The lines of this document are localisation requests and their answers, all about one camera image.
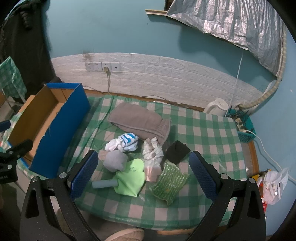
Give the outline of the light green cloth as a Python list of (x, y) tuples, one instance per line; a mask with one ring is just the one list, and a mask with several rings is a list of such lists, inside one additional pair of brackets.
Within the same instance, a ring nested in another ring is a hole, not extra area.
[(144, 163), (141, 159), (133, 159), (126, 163), (124, 171), (117, 171), (114, 180), (118, 185), (114, 191), (119, 195), (137, 197), (145, 183)]

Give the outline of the green sparkly scrub cloth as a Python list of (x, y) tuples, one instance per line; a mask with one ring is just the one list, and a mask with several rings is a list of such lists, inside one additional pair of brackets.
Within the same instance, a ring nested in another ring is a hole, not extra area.
[(180, 168), (170, 161), (164, 162), (164, 168), (156, 184), (149, 190), (156, 198), (163, 200), (167, 205), (171, 205), (179, 191), (184, 187), (189, 179), (188, 173), (182, 173)]

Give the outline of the green checkered side cloth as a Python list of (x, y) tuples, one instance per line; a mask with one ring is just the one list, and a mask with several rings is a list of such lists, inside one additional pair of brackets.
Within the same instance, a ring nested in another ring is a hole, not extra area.
[(20, 71), (11, 57), (6, 58), (0, 65), (1, 91), (13, 98), (25, 97), (26, 86)]

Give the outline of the pink plastic packet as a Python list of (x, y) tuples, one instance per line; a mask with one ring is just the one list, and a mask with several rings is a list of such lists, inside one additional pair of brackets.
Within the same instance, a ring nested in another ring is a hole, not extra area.
[(162, 173), (160, 163), (154, 160), (145, 160), (144, 173), (147, 182), (156, 182)]

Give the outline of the black sock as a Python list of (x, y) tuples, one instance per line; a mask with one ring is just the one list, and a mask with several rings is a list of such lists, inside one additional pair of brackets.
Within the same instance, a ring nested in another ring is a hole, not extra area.
[(185, 156), (187, 156), (187, 154), (189, 154), (189, 152), (191, 152), (191, 150), (186, 144), (183, 144), (180, 141), (175, 141), (167, 148), (165, 158), (177, 165), (185, 158)]

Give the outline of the white blue striped sock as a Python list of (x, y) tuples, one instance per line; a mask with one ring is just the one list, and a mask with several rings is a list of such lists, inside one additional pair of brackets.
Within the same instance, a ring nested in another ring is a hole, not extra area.
[(108, 152), (119, 150), (121, 152), (133, 152), (137, 149), (138, 136), (134, 133), (124, 133), (117, 138), (110, 140), (105, 145), (105, 150)]

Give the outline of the white cloth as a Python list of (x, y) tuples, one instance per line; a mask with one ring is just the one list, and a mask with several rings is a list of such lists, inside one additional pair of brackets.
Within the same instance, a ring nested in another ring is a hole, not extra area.
[(142, 145), (142, 156), (145, 161), (160, 163), (164, 153), (156, 137), (147, 138)]

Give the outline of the teal plastic basket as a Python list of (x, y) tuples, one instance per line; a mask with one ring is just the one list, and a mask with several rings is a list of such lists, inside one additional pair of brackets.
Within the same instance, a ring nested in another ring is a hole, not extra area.
[(248, 144), (255, 138), (255, 129), (249, 117), (249, 111), (233, 109), (232, 107), (226, 113), (226, 117), (231, 118), (236, 124), (236, 130), (240, 142)]

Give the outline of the beige slipper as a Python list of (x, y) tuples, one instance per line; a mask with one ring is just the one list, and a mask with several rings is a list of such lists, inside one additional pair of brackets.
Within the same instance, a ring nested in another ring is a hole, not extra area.
[(105, 241), (142, 241), (144, 230), (141, 228), (127, 228), (109, 236)]

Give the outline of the white plastic bag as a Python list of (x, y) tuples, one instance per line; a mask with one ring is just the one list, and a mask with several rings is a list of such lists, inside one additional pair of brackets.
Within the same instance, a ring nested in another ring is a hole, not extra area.
[(263, 197), (265, 204), (274, 205), (281, 200), (288, 182), (288, 168), (280, 172), (268, 171), (263, 178)]

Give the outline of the pale blue foam cylinder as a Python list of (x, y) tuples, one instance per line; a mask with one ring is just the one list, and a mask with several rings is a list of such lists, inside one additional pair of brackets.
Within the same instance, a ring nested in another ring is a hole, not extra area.
[(118, 181), (116, 179), (99, 180), (99, 181), (92, 182), (92, 187), (94, 189), (117, 187), (117, 186), (118, 186)]

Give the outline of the white power strip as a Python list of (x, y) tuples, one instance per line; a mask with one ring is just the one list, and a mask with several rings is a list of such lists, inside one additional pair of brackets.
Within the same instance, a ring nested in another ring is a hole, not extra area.
[(241, 120), (241, 118), (239, 118), (239, 117), (234, 118), (234, 122), (236, 124), (236, 128), (237, 128), (238, 132), (244, 133), (246, 131), (243, 120)]

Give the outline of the white electric kettle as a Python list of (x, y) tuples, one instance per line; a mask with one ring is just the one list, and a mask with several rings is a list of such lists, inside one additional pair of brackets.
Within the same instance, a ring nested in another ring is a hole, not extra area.
[(216, 98), (214, 101), (207, 104), (206, 108), (203, 110), (203, 113), (224, 116), (228, 108), (229, 105), (225, 100)]

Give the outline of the grey sock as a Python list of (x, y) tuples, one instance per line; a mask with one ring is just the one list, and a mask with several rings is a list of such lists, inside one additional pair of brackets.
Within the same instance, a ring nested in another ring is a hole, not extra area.
[(110, 172), (124, 171), (128, 156), (120, 150), (108, 152), (103, 161), (104, 167)]

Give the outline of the grey towel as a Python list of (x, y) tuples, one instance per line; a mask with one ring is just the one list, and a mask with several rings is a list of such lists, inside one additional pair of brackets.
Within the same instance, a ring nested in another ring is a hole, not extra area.
[(170, 133), (171, 120), (136, 104), (120, 103), (108, 116), (108, 121), (141, 140), (156, 138), (163, 145)]

